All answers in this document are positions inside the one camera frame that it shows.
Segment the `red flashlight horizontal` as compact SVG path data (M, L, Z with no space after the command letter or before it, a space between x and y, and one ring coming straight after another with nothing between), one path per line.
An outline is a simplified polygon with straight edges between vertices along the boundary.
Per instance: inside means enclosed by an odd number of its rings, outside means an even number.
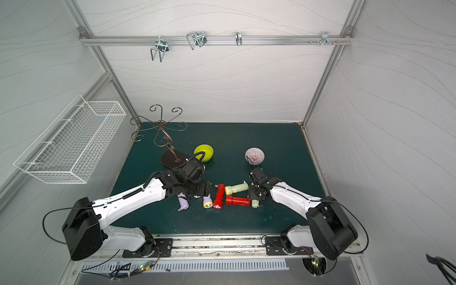
M226 205L241 205L241 206L250 206L251 201L248 198L235 197L232 195L227 195L225 200Z

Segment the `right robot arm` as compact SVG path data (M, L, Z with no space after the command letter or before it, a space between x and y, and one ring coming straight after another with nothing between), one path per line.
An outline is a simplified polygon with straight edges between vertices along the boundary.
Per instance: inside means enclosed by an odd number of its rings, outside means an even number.
M279 178L269 178L257 167L250 171L249 196L253 200L273 201L305 218L308 227L292 226L285 240L295 248L317 248L325 258L336 260L358 239L347 211L333 197L314 197L299 191Z

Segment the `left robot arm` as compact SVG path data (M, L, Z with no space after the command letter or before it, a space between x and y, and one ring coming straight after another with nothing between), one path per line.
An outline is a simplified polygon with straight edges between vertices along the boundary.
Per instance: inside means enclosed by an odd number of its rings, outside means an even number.
M145 226L122 228L113 223L168 197L209 196L211 184L204 174L203 162L193 158L167 171L154 172L143 184L120 194L95 201L87 197L78 200L62 226L71 260L84 260L102 250L150 256L156 242Z

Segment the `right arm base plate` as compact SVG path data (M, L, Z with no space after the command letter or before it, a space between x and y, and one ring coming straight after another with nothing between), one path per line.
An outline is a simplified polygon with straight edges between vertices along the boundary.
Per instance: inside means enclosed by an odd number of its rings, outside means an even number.
M268 256L299 256L309 255L309 252L303 248L294 247L290 242L281 236L263 236L261 243Z

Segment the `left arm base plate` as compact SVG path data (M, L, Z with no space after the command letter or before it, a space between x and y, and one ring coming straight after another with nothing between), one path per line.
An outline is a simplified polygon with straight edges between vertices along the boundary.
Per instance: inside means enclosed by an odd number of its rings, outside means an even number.
M138 250L122 253L123 258L157 258L170 257L173 246L173 239L159 238L154 241L146 241Z

